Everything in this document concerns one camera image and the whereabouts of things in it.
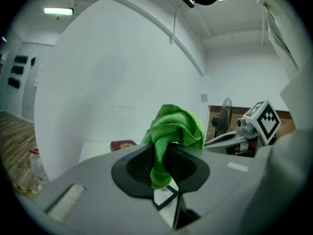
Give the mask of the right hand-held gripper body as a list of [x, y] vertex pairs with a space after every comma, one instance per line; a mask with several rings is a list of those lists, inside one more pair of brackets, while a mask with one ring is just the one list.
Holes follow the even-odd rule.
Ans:
[[241, 140], [226, 148], [228, 155], [255, 154], [258, 143], [268, 145], [281, 126], [277, 112], [268, 101], [256, 103], [241, 118], [237, 119], [236, 131]]

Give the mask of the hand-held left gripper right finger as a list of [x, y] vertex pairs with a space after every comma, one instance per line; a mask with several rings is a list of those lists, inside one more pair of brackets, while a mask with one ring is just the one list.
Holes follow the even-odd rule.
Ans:
[[168, 146], [168, 172], [179, 188], [173, 228], [178, 230], [214, 210], [242, 180], [251, 161], [181, 145]]

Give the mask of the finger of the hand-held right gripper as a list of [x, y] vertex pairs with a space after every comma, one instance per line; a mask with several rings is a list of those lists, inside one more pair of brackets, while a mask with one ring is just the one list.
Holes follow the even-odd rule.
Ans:
[[204, 149], [219, 154], [235, 154], [240, 150], [241, 134], [228, 132], [208, 141]]

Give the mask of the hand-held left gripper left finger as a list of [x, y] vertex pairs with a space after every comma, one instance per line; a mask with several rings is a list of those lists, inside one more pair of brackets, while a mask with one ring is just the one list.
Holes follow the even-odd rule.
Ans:
[[35, 235], [168, 235], [131, 159], [152, 155], [151, 144], [87, 159], [50, 182], [35, 201], [19, 197]]

